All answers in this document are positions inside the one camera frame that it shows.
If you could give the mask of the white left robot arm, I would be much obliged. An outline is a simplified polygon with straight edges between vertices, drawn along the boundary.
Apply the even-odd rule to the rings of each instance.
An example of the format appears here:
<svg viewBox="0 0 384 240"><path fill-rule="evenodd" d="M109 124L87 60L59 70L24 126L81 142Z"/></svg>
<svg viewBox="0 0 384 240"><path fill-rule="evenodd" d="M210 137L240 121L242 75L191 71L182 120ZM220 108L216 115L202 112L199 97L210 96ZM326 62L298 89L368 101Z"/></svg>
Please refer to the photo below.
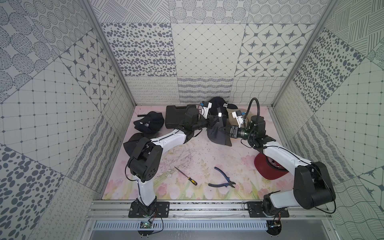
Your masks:
<svg viewBox="0 0 384 240"><path fill-rule="evenodd" d="M124 150L129 156L126 169L133 175L130 181L137 182L139 195L138 205L145 210L154 211L157 197L154 191L155 177L162 155L167 151L187 143L195 137L195 131L204 128L212 129L216 123L223 123L225 115L218 109L217 115L211 115L209 108L202 107L201 115L196 107L189 107L185 116L172 132L154 139L141 134L133 135L123 143Z"/></svg>

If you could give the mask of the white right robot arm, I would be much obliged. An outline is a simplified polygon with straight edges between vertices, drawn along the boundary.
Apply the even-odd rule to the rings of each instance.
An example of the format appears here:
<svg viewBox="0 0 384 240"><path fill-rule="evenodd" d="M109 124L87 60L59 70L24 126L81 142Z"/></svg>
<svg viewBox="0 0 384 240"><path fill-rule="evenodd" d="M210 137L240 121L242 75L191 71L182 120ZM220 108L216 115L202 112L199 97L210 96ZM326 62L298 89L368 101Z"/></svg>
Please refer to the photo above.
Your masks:
<svg viewBox="0 0 384 240"><path fill-rule="evenodd" d="M321 162L311 162L284 148L265 130L265 120L252 116L246 121L241 111L233 112L237 121L226 132L231 138L245 140L248 147L259 152L257 170L265 179L276 179L277 173L290 173L294 177L292 190L269 193L263 199L263 212L267 216L277 214L288 207L317 208L326 203L335 203L336 194L328 169Z"/></svg>

